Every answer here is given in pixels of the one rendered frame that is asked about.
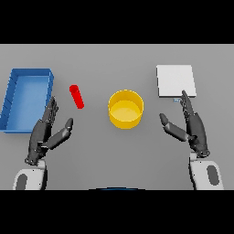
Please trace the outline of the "yellow bowl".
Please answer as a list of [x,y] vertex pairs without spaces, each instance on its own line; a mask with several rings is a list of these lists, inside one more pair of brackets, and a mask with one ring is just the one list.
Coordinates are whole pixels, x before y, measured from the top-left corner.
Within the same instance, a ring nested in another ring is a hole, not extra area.
[[133,90],[118,90],[108,101],[108,115],[111,123],[122,130],[137,126],[144,112],[142,97]]

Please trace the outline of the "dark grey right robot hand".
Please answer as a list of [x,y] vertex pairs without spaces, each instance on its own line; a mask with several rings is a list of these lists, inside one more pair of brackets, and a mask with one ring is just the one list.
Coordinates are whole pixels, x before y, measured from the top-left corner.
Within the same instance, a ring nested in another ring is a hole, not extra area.
[[170,122],[163,113],[160,113],[160,121],[165,132],[180,142],[188,142],[189,147],[199,158],[208,157],[210,155],[210,151],[207,146],[207,135],[204,123],[202,122],[199,114],[194,112],[192,102],[184,90],[182,91],[180,104],[182,106],[186,122],[186,129],[181,129]]

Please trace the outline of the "pale square measuring scale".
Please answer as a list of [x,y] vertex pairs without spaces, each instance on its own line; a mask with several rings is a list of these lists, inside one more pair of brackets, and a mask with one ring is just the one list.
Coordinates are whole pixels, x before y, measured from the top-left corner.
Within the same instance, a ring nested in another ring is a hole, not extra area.
[[183,90],[189,98],[197,96],[191,65],[157,65],[156,78],[160,98],[180,98]]

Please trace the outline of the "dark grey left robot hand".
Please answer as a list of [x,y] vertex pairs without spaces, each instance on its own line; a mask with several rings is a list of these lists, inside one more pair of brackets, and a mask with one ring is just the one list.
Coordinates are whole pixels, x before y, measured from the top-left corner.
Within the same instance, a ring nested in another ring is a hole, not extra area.
[[30,135],[28,153],[25,159],[26,164],[37,165],[38,161],[46,156],[48,150],[55,149],[71,136],[72,118],[67,120],[60,131],[52,134],[52,127],[58,110],[56,99],[52,96],[42,118],[37,121]]

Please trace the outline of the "red beaker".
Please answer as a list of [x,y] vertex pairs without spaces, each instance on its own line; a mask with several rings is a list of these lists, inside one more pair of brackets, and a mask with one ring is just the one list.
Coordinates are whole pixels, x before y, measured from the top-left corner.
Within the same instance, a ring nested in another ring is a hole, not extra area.
[[80,94],[79,86],[76,84],[72,84],[69,86],[69,91],[70,91],[71,97],[73,98],[77,108],[83,109],[84,102],[83,102],[82,96]]

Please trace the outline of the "blue rectangular tray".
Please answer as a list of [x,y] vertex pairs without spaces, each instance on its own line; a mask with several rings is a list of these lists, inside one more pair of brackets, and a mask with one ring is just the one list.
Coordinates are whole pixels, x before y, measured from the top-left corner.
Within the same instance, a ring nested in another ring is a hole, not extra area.
[[32,133],[50,100],[51,69],[11,69],[0,112],[0,132]]

